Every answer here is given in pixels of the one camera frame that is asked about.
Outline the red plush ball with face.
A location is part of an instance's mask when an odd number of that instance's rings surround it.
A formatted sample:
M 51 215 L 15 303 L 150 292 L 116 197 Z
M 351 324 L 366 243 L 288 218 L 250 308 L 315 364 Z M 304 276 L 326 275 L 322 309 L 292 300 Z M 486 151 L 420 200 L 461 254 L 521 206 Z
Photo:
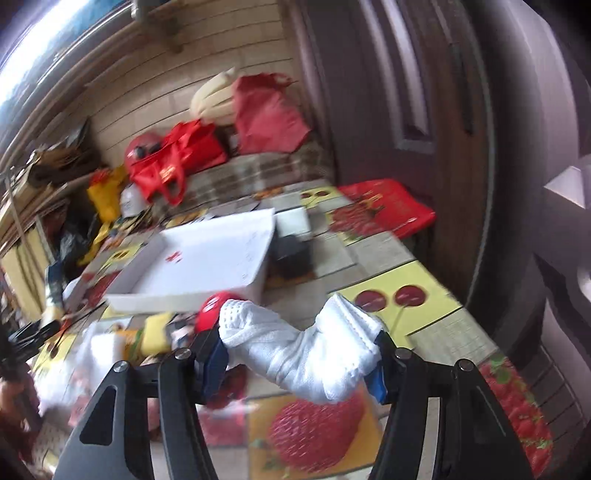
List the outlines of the red plush ball with face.
M 218 323 L 221 307 L 230 300 L 243 301 L 243 298 L 228 291 L 218 292 L 209 297 L 204 302 L 204 305 L 201 306 L 197 316 L 195 316 L 195 333 L 200 334 L 201 332 L 212 330 Z

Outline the white knitted cloth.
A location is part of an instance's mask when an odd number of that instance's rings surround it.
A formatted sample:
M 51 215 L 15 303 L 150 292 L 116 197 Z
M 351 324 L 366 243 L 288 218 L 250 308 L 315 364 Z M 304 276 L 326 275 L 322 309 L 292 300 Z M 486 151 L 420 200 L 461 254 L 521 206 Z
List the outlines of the white knitted cloth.
M 338 293 L 304 330 L 250 301 L 224 303 L 218 318 L 232 365 L 243 364 L 315 404 L 335 404 L 353 395 L 381 360 L 376 340 L 384 330 L 382 321 Z

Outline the black plastic bag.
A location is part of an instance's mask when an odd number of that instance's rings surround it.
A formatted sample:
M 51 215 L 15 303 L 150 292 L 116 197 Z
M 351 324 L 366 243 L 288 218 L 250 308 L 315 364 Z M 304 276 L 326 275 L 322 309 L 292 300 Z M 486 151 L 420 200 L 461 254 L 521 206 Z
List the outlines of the black plastic bag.
M 90 248 L 91 242 L 76 230 L 64 230 L 59 242 L 59 259 L 64 273 L 75 273 L 82 259 Z

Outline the white foam tray box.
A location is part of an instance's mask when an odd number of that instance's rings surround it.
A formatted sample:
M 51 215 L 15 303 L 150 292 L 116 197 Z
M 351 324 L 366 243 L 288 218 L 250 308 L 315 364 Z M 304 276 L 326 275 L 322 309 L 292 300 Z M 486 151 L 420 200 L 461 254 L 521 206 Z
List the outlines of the white foam tray box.
M 221 291 L 257 302 L 274 229 L 270 208 L 132 235 L 91 262 L 66 309 L 86 301 L 126 314 L 195 312 Z

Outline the white helmet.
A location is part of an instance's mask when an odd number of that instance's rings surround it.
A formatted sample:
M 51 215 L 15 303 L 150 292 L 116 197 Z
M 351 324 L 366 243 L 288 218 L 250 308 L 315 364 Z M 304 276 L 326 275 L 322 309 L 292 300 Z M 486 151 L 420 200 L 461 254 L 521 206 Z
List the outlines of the white helmet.
M 127 185 L 120 195 L 120 211 L 122 218 L 132 218 L 149 208 L 139 188 L 134 183 Z

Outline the red plastic bag with print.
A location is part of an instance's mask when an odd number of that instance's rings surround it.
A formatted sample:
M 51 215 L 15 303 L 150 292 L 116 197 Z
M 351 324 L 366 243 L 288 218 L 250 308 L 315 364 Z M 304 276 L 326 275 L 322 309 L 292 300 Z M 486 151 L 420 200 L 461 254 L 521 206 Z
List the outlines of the red plastic bag with print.
M 339 186 L 349 200 L 360 203 L 375 223 L 400 239 L 411 237 L 431 227 L 436 212 L 416 200 L 398 181 L 379 179 Z

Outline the yellow shopping bag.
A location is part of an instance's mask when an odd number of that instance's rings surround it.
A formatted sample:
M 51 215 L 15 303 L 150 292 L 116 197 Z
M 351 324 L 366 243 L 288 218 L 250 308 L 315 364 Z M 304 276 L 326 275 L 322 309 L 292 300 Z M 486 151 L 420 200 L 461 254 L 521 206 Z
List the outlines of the yellow shopping bag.
M 126 184 L 127 172 L 122 165 L 97 170 L 90 178 L 87 194 L 103 224 L 111 224 L 120 217 L 120 195 Z

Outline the grey small box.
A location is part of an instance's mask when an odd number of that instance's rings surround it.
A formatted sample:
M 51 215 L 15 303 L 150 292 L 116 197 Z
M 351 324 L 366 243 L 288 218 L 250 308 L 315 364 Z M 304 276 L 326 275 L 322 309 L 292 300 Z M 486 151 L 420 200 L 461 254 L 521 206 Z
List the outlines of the grey small box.
M 270 245 L 270 258 L 276 274 L 284 280 L 311 273 L 311 224 L 304 207 L 277 212 L 276 231 Z

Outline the wooden shelf with clutter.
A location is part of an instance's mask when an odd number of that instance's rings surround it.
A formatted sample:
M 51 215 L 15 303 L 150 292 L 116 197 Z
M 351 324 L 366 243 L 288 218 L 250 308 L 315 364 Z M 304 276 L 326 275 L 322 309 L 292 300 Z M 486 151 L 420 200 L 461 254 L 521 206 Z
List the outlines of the wooden shelf with clutter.
M 14 203 L 9 203 L 5 180 L 1 180 L 1 240 L 16 235 L 12 206 L 24 224 L 64 184 L 106 167 L 93 137 L 90 117 L 57 143 L 35 149 L 25 168 L 10 177 Z

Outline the red helmet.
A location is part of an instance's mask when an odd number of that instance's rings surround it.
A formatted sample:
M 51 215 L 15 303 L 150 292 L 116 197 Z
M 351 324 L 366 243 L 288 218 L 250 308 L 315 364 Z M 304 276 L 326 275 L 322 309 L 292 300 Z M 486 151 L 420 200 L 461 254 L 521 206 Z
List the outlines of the red helmet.
M 131 172 L 131 167 L 135 163 L 159 150 L 162 139 L 163 136 L 153 130 L 148 130 L 133 138 L 124 151 L 123 164 L 127 172 Z

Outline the plaid blanket covered bench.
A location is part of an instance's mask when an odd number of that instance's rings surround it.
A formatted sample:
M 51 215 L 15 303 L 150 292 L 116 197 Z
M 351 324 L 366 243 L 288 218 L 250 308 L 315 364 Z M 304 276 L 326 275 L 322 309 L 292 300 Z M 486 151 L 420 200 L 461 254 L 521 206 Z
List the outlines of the plaid blanket covered bench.
M 317 141 L 293 153 L 240 155 L 189 177 L 182 204 L 218 204 L 294 183 L 335 179 L 335 163 Z

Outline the dark brown door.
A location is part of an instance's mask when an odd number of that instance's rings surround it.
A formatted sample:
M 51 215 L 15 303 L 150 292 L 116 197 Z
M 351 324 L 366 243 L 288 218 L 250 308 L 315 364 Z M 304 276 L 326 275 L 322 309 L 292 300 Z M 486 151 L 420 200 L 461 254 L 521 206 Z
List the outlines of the dark brown door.
M 342 184 L 436 212 L 421 258 L 495 331 L 543 296 L 590 323 L 590 5 L 288 1 Z

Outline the cream foam roll bundle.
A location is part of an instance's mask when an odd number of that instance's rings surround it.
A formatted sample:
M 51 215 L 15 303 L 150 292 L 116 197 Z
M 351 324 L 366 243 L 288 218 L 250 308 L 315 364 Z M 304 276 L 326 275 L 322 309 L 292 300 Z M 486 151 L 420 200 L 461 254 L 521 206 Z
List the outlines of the cream foam roll bundle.
M 238 80 L 238 71 L 232 67 L 201 85 L 191 98 L 190 118 L 217 126 L 229 126 L 235 123 L 233 84 L 236 80 Z

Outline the dark red fabric bag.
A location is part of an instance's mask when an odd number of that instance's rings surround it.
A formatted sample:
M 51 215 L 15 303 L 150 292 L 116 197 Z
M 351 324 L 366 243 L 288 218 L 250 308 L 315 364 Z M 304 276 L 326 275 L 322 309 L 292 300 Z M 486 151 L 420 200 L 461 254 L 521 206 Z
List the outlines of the dark red fabric bag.
M 293 153 L 311 128 L 287 96 L 294 80 L 283 73 L 243 75 L 233 83 L 239 153 Z

